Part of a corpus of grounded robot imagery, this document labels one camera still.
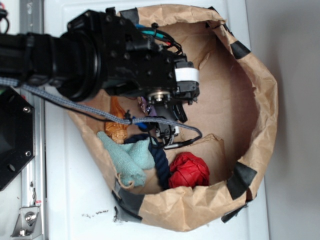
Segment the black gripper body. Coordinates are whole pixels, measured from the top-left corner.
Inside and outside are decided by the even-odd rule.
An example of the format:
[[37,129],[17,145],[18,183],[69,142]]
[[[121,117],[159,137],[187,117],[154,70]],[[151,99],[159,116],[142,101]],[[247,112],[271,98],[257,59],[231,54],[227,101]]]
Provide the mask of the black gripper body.
[[172,36],[157,28],[125,22],[107,30],[107,93],[163,95],[165,102],[197,101],[199,72]]

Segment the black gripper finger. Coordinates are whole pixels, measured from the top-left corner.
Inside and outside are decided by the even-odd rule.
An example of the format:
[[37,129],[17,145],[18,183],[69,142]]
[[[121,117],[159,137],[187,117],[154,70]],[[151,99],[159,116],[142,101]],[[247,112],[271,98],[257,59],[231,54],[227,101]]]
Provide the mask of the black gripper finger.
[[[156,117],[174,121],[178,120],[177,114],[175,113],[174,107],[172,105],[162,105],[155,104],[153,108],[156,113]],[[156,124],[156,136],[162,140],[164,148],[179,148],[179,143],[174,143],[175,137],[180,133],[179,128],[175,125],[170,125],[166,123]]]
[[183,105],[181,103],[174,104],[172,106],[172,111],[175,115],[175,118],[179,120],[181,123],[185,123],[188,120]]

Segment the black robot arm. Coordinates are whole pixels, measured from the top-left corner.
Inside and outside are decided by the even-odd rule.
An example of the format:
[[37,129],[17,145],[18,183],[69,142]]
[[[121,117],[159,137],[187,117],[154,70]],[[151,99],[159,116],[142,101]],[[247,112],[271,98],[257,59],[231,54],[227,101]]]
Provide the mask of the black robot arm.
[[0,83],[3,86],[50,85],[73,102],[95,97],[141,97],[157,116],[122,124],[145,122],[155,127],[164,149],[191,145],[175,142],[176,128],[185,126],[183,104],[200,94],[199,71],[182,46],[168,33],[139,23],[138,11],[120,15],[87,10],[71,20],[60,37],[26,33],[0,36]]

